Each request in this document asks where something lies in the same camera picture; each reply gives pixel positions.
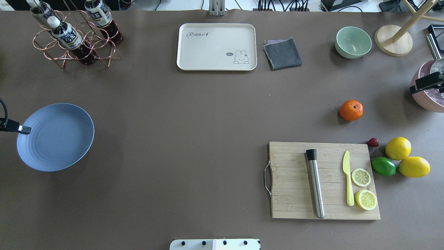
green bowl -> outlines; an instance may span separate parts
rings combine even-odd
[[[355,59],[370,51],[372,40],[360,28],[353,26],[343,27],[336,34],[335,48],[341,56]]]

dark liquid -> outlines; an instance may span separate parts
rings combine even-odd
[[[66,30],[68,30],[68,24],[65,22],[60,22],[58,27],[52,29],[52,33],[55,35],[60,35]],[[83,43],[79,47],[70,50],[77,57],[77,59],[79,59],[81,64],[89,65],[95,61],[95,52],[86,47]]]
[[[102,0],[86,1],[85,8],[89,9],[95,8],[101,3],[101,1]],[[113,19],[111,19],[111,22],[107,26],[99,28],[101,29],[100,32],[102,33],[103,37],[104,38],[109,37],[114,44],[118,44],[121,41],[123,41],[122,33],[119,31],[119,28],[117,27]]]
[[[44,19],[48,19],[50,16],[55,16],[57,19],[60,20],[60,18],[56,15],[54,10],[49,7],[45,2],[40,2],[40,6],[31,8],[31,12],[35,15],[43,16]],[[41,20],[40,18],[34,16],[35,19],[43,26],[43,27],[49,27],[51,28],[45,21]]]
[[[71,52],[79,58],[80,63],[90,65],[95,61],[95,51],[81,44],[78,48],[72,49]]]
[[[100,29],[103,29],[103,30],[105,30],[105,31],[103,31],[103,30],[100,30],[100,32],[102,33],[102,35],[103,35],[103,37],[110,37],[110,40],[114,43],[114,44],[118,44],[118,43],[120,43],[121,41],[123,41],[123,36],[122,36],[122,33],[119,31],[119,28],[117,28],[117,25],[115,24],[115,22],[114,22],[114,20],[111,20],[111,22],[107,25],[107,26],[105,26],[105,27],[102,27],[102,28],[100,28]]]
[[[34,13],[34,14],[36,14],[36,15],[38,15],[38,14],[43,14],[43,13],[45,13],[45,11],[48,10],[48,9],[49,9],[49,8],[48,8],[48,6],[46,5],[46,3],[44,3],[44,2],[40,2],[40,6],[37,6],[37,7],[31,8],[31,12]],[[54,14],[54,11],[53,11],[52,9],[50,10],[50,12],[51,12],[51,15],[50,15],[50,16],[56,16],[56,15]]]

dish towel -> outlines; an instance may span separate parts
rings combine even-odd
[[[263,47],[273,70],[302,65],[302,59],[297,51],[294,38],[268,40]]]

lime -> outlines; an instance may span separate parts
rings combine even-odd
[[[385,157],[373,158],[372,168],[380,175],[390,176],[396,173],[395,164]]]
[[[359,168],[353,170],[352,180],[356,185],[366,187],[370,184],[372,179],[370,178],[370,174],[367,172],[367,170]]]
[[[385,146],[385,154],[395,161],[407,158],[411,150],[412,144],[404,137],[393,138]]]
[[[373,210],[378,204],[376,195],[370,190],[360,190],[355,195],[356,204],[362,209]]]
[[[423,177],[430,172],[430,164],[424,158],[410,156],[398,164],[398,170],[407,177]]]

bottle label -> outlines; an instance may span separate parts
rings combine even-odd
[[[37,19],[37,21],[39,23],[41,23],[43,26],[45,27],[49,27],[48,23],[47,23],[47,19],[50,16],[56,16],[56,14],[54,13],[54,11],[52,10],[51,6],[49,4],[46,4],[46,9],[43,13],[41,14],[34,14],[32,13],[32,15]]]
[[[100,0],[99,5],[95,8],[85,8],[89,13],[93,22],[97,25],[97,27],[106,26],[111,22],[111,13],[108,11],[108,8],[103,1]]]
[[[81,38],[79,33],[72,28],[71,24],[68,24],[68,28],[63,34],[53,34],[52,36],[57,38],[67,49],[75,49],[79,47],[83,41],[83,38]]]

